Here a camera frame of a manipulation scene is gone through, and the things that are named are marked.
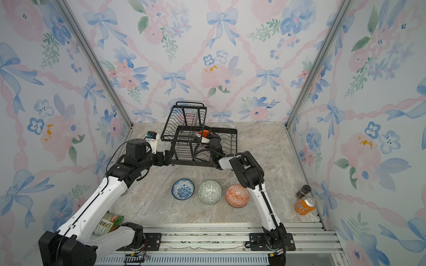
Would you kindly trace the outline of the green patterned ceramic bowl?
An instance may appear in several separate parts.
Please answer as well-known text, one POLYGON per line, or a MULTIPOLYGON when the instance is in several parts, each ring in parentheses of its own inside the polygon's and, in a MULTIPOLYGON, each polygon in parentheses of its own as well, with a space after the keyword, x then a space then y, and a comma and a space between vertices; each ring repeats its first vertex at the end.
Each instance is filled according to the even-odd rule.
POLYGON ((198 196, 202 203, 206 205, 213 205, 219 202, 222 195, 220 185, 213 180, 203 182, 198 191, 198 196))

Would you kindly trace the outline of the red patterned ceramic bowl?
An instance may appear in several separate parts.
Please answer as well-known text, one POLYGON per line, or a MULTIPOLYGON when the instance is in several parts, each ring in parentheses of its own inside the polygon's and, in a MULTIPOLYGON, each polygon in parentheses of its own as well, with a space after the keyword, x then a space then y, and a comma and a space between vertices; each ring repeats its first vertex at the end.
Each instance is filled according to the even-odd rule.
POLYGON ((230 186, 226 191, 225 197, 227 203, 235 208, 245 207, 250 200, 250 194, 248 190, 241 185, 230 186))

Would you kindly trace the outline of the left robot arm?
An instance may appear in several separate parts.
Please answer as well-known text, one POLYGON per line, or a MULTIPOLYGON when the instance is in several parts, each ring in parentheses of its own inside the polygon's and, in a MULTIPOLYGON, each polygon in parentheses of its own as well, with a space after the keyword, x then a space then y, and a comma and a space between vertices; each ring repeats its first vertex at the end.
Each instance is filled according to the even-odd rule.
POLYGON ((124 156, 115 164, 101 185, 76 214, 55 232, 45 232, 38 241, 44 266, 93 266, 97 261, 127 247, 140 250, 146 246, 143 226, 126 222, 116 230, 93 238, 92 234, 113 203, 152 166, 168 166, 170 151, 124 156))

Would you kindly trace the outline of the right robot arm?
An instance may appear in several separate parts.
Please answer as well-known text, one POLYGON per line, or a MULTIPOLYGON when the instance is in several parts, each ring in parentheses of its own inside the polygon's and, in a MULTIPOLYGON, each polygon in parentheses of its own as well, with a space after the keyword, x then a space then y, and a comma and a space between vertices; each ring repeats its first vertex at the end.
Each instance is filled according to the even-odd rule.
POLYGON ((287 231, 278 218, 266 191, 265 173, 249 151, 226 155, 223 152, 221 138, 212 131, 203 130, 196 134, 196 140, 205 144, 203 150, 197 153, 210 152, 215 167, 220 170, 232 170, 240 185, 245 188, 254 201, 259 212, 265 242, 273 256, 286 255, 285 237, 287 231))

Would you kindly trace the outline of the orange plastic bowl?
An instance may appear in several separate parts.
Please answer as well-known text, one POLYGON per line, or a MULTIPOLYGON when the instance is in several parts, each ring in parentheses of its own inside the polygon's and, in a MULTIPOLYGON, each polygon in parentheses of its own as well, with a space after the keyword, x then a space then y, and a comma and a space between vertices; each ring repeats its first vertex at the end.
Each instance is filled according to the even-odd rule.
POLYGON ((208 130, 203 130, 203 131, 200 131, 200 132, 197 133, 197 135, 199 135, 200 137, 206 138, 206 139, 209 138, 209 134, 210 134, 210 132, 208 130))

